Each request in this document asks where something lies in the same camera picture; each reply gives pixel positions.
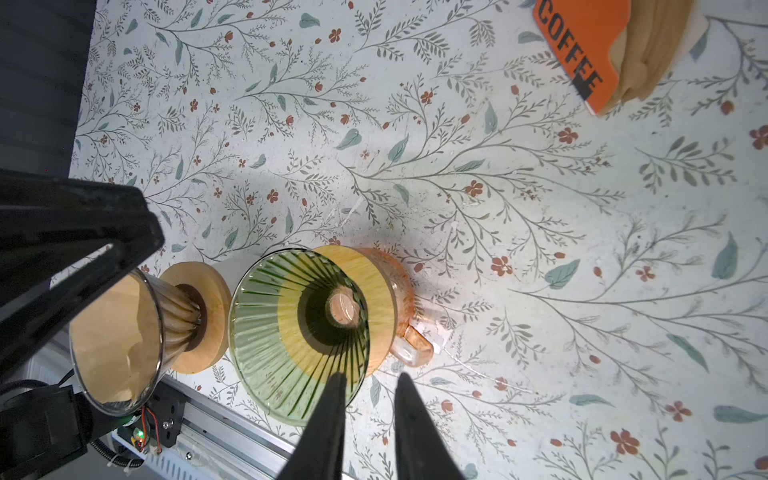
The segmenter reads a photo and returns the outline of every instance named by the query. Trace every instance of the glass handle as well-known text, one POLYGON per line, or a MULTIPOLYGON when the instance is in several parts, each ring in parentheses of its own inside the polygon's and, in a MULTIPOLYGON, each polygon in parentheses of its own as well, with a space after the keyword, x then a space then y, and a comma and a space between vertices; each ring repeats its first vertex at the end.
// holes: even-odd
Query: glass handle
POLYGON ((417 367, 432 359, 435 348, 417 329, 408 325, 403 336, 395 337, 389 351, 407 366, 417 367))

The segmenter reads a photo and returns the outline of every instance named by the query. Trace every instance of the green glass dripper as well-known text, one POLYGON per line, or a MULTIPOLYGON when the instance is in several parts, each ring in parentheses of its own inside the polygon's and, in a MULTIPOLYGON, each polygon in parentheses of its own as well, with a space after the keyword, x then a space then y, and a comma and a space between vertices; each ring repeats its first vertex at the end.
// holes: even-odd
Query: green glass dripper
POLYGON ((245 274, 230 309, 232 362, 268 415, 305 425, 336 372, 347 378, 346 404, 368 368, 370 334, 358 286, 311 250, 281 250, 245 274))

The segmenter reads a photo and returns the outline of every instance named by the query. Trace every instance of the metal bracket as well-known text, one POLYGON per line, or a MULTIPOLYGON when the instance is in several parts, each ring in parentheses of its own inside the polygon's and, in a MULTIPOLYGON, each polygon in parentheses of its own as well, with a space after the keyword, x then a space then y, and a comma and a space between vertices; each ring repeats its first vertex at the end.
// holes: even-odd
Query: metal bracket
POLYGON ((160 382, 154 389, 152 396, 147 400, 147 407, 157 417, 157 436, 163 447, 176 445, 176 437, 181 432, 181 424, 184 419, 184 405, 189 402, 186 395, 178 390, 160 382))

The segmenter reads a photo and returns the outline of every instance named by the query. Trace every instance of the floral tablecloth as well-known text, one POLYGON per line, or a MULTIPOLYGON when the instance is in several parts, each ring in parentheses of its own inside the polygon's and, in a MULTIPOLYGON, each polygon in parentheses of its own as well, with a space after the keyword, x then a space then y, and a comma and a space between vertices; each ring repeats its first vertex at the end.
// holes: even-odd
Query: floral tablecloth
MULTIPOLYGON (((768 478, 768 8, 591 116, 532 0, 100 0, 73 177, 133 185, 142 269, 376 246, 436 344, 348 409, 394 478, 408 372, 467 478, 768 478)), ((180 378, 295 442, 225 357, 180 378)))

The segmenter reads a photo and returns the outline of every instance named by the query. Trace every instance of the brown paper filter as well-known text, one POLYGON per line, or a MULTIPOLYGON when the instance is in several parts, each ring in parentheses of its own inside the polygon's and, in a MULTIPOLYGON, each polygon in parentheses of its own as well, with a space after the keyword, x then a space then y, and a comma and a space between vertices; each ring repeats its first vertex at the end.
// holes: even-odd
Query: brown paper filter
POLYGON ((83 387, 97 402, 135 402, 153 382, 160 358, 160 319, 151 292, 132 272, 70 324, 83 387))

